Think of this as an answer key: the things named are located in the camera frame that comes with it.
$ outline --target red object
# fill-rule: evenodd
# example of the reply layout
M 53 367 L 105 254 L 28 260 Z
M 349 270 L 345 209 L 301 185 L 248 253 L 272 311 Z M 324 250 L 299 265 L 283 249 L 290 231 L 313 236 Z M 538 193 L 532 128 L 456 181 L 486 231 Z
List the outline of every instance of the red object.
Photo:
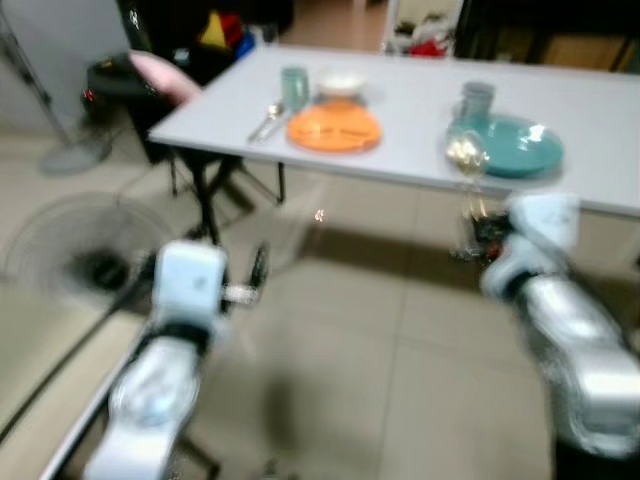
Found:
M 409 49 L 412 57 L 435 57 L 442 58 L 447 53 L 446 48 L 441 48 L 435 40 L 428 40 L 419 45 L 414 45 Z
M 233 13 L 218 13 L 218 17 L 220 18 L 220 26 L 224 32 L 227 46 L 235 48 L 244 37 L 240 17 Z
M 95 95 L 93 93 L 93 90 L 83 90 L 82 96 L 90 102 L 93 102 L 95 100 Z

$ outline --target glass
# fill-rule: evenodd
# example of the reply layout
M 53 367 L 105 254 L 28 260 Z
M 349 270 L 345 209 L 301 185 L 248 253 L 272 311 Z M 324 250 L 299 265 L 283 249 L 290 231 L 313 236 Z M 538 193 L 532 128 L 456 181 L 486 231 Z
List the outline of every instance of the glass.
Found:
M 309 102 L 309 76 L 304 67 L 282 69 L 282 102 L 287 111 L 298 113 Z

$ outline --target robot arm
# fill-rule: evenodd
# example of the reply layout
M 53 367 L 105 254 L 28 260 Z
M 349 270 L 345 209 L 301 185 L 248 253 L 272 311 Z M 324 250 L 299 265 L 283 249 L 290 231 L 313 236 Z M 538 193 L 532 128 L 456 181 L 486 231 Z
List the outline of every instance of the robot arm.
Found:
M 501 218 L 473 219 L 475 251 L 495 252 L 495 245 L 487 247 L 497 240 L 497 231 L 504 235 L 499 253 L 485 256 L 489 265 L 481 286 L 487 296 L 517 312 L 548 385 L 557 442 L 589 457 L 637 461 L 640 362 L 617 322 L 571 277 L 564 260 L 576 238 L 577 202 L 528 196 L 509 210 Z
M 252 304 L 266 277 L 259 250 L 249 285 L 224 285 L 227 257 L 217 247 L 178 241 L 158 255 L 150 322 L 154 335 L 109 396 L 109 422 L 85 480 L 164 480 L 195 406 L 200 364 L 223 334 L 223 302 Z

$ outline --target wall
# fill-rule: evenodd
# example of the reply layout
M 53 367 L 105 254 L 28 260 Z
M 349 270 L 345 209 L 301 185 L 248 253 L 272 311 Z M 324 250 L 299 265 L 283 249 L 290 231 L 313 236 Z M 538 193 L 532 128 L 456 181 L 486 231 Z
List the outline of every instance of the wall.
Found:
M 53 100 L 63 124 L 82 118 L 80 92 L 87 66 L 128 48 L 115 0 L 0 0 L 33 70 Z M 44 117 L 18 99 L 29 89 L 0 64 L 0 123 L 42 128 Z

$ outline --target orange plate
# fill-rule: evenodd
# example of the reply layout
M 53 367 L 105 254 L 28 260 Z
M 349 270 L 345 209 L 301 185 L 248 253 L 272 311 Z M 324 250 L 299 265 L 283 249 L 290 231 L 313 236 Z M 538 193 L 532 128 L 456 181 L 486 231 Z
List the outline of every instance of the orange plate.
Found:
M 353 152 L 380 142 L 378 122 L 360 105 L 334 101 L 311 107 L 288 125 L 289 139 L 302 147 L 322 152 Z

